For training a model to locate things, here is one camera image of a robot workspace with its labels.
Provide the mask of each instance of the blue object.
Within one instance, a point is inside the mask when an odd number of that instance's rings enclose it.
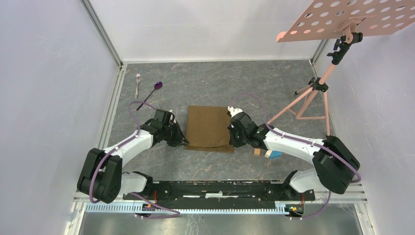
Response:
[[[281,155],[282,155],[282,152],[280,152],[280,151],[272,151],[269,159],[277,158]]]

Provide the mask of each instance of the brown cloth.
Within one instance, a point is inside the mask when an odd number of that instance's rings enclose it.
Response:
[[[228,130],[231,118],[227,107],[189,106],[187,109],[185,149],[233,153]]]

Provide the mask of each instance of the spoon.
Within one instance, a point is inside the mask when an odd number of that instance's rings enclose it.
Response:
[[[160,89],[161,87],[163,86],[163,83],[162,82],[157,82],[156,84],[154,84],[154,89],[153,89],[153,91],[147,96],[147,98],[144,100],[144,102],[146,102],[147,101],[147,99],[151,96],[151,94],[155,91],[155,90],[158,90],[158,89]],[[141,108],[143,106],[143,104],[141,104],[138,108],[137,108],[137,111]]]

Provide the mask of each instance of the white panel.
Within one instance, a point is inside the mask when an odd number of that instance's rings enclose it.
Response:
[[[0,234],[61,234],[117,67],[80,1],[0,5]]]
[[[414,24],[391,36],[365,37],[350,48],[328,80],[336,134],[361,163],[380,235],[413,230],[414,38]],[[324,54],[333,44],[331,40]],[[328,57],[321,57],[317,74],[321,76],[329,63]]]
[[[91,2],[124,61],[309,59],[319,43],[276,43],[311,0]]]

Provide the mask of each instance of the tripod knob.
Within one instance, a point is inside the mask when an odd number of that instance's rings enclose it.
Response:
[[[337,50],[341,45],[342,45],[342,43],[340,42],[340,39],[337,39],[336,43],[334,44],[333,50]]]

